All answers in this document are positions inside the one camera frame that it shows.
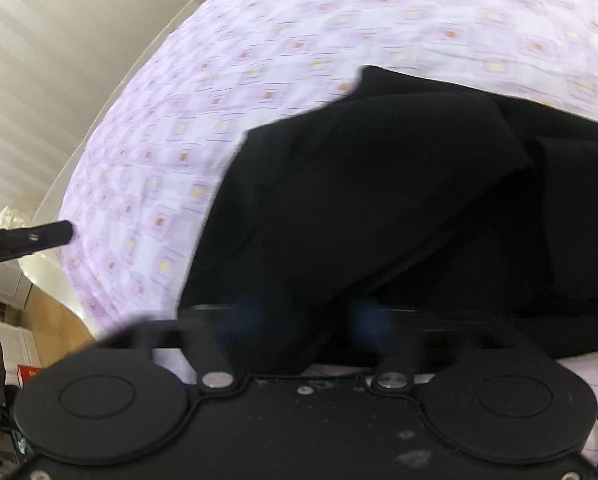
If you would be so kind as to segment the black pants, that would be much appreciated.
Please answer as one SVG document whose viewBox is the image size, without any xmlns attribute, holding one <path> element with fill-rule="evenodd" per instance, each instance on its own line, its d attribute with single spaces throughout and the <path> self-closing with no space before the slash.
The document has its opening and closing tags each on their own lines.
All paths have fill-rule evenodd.
<svg viewBox="0 0 598 480">
<path fill-rule="evenodd" d="M 598 122 L 369 66 L 247 133 L 179 310 L 229 309 L 235 363 L 371 362 L 380 308 L 479 314 L 554 358 L 598 351 Z"/>
</svg>

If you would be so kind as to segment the purple patterned bed sheet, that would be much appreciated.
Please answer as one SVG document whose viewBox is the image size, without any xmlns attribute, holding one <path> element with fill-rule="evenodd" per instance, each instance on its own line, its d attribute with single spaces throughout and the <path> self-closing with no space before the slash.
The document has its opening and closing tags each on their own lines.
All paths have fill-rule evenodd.
<svg viewBox="0 0 598 480">
<path fill-rule="evenodd" d="M 61 215 L 84 323 L 174 318 L 246 131 L 343 96 L 365 65 L 598 120 L 598 0 L 207 0 L 90 135 Z"/>
</svg>

